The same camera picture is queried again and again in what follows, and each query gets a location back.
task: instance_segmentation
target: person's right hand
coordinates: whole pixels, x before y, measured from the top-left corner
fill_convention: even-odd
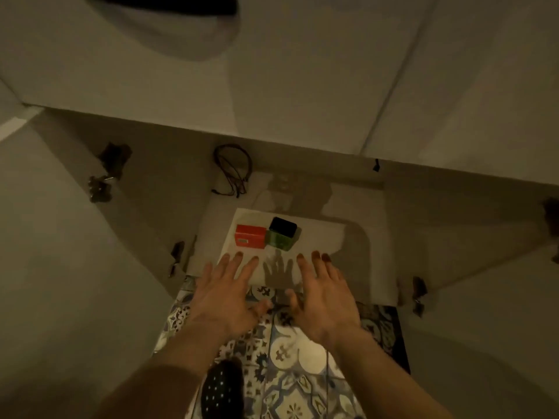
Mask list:
[[[320,253],[313,251],[311,259],[314,271],[302,254],[297,256],[304,303],[301,304],[292,289],[286,290],[286,294],[295,324],[311,340],[333,351],[340,331],[360,328],[359,311],[344,275],[332,265],[328,254],[322,254],[321,259]]]

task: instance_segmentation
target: person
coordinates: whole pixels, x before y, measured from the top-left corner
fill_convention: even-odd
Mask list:
[[[101,403],[95,419],[184,419],[219,347],[253,329],[272,308],[270,300],[247,306],[245,294],[258,258],[251,259],[235,279],[242,259],[242,253],[232,259],[226,254],[214,269],[206,265],[182,329]],[[365,415],[451,418],[361,328],[344,274],[329,256],[315,251],[311,260],[314,269],[303,255],[297,256],[304,301],[293,290],[286,291],[295,324],[332,354]]]

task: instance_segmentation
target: box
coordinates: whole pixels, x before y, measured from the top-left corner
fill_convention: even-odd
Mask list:
[[[275,217],[272,219],[268,230],[267,242],[280,250],[289,251],[295,243],[297,224],[285,219]]]
[[[266,246],[266,228],[262,226],[237,225],[235,245],[238,247],[264,248]]]

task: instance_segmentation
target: black cable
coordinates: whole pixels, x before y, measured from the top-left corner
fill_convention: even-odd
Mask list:
[[[234,148],[242,152],[247,157],[247,164],[248,164],[247,174],[244,177],[242,177],[239,171],[233,166],[233,164],[221,154],[221,151],[224,148]],[[215,149],[213,150],[213,162],[217,165],[218,168],[221,169],[223,175],[225,175],[225,178],[227,179],[227,182],[231,186],[231,191],[228,192],[227,194],[220,193],[216,189],[212,190],[213,194],[217,194],[219,196],[229,196],[229,197],[236,195],[236,197],[239,198],[241,194],[247,193],[247,187],[245,187],[245,182],[248,182],[248,179],[252,175],[252,159],[250,158],[250,155],[247,153],[247,150],[245,150],[238,144],[219,145],[215,147]],[[235,174],[230,173],[224,167],[224,163],[227,163],[229,167],[231,167],[234,170]]]

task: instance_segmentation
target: black lid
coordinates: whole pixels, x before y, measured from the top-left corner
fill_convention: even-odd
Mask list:
[[[293,238],[295,232],[297,232],[297,224],[276,216],[272,219],[269,229],[270,231],[285,235],[288,238]]]

